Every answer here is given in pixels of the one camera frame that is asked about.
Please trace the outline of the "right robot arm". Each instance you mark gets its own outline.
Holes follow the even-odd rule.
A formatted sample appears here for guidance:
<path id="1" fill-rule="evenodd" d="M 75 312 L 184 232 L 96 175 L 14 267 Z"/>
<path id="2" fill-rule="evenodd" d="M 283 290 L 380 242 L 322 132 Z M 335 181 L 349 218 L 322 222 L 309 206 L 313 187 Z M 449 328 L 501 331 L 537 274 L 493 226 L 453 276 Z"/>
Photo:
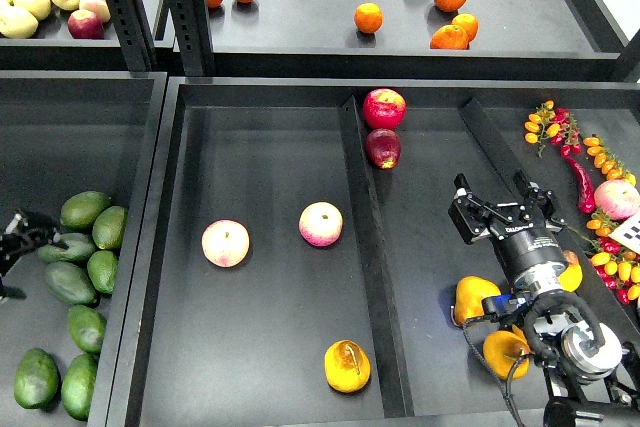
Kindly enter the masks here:
<path id="1" fill-rule="evenodd" d="M 451 319 L 463 330 L 483 322 L 508 333 L 521 330 L 527 349 L 510 360 L 498 382 L 516 424 L 523 419 L 512 384 L 526 361 L 541 367 L 548 402 L 546 426 L 635 426 L 639 423 L 639 352 L 601 323 L 585 300 L 566 291 L 560 275 L 568 262 L 556 239 L 566 225 L 555 194 L 541 189 L 523 172 L 514 175 L 522 199 L 492 204 L 477 197 L 465 176 L 454 179 L 449 216 L 463 241 L 491 242 L 512 291 L 486 295 L 479 308 Z"/>

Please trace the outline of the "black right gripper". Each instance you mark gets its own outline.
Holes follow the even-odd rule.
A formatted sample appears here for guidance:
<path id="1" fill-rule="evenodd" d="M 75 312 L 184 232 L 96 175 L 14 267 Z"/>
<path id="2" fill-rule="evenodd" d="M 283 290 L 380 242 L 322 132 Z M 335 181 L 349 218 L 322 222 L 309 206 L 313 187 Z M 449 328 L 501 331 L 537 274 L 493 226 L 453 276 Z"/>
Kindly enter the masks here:
<path id="1" fill-rule="evenodd" d="M 458 173 L 449 216 L 465 244 L 491 242 L 513 289 L 559 290 L 559 275 L 568 261 L 556 238 L 565 221 L 555 194 L 541 190 L 522 169 L 514 173 L 513 182 L 522 200 L 492 204 L 476 196 L 465 175 Z"/>

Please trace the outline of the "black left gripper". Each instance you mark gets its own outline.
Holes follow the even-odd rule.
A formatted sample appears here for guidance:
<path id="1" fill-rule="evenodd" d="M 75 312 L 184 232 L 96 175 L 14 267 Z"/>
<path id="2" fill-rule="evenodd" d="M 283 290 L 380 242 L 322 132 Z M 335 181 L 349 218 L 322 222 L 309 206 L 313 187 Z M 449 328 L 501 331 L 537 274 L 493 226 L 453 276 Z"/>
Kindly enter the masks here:
<path id="1" fill-rule="evenodd" d="M 67 248 L 61 240 L 58 223 L 48 215 L 15 210 L 12 220 L 1 235 L 1 296 L 6 296 L 4 277 L 23 256 L 33 250 L 53 245 Z"/>

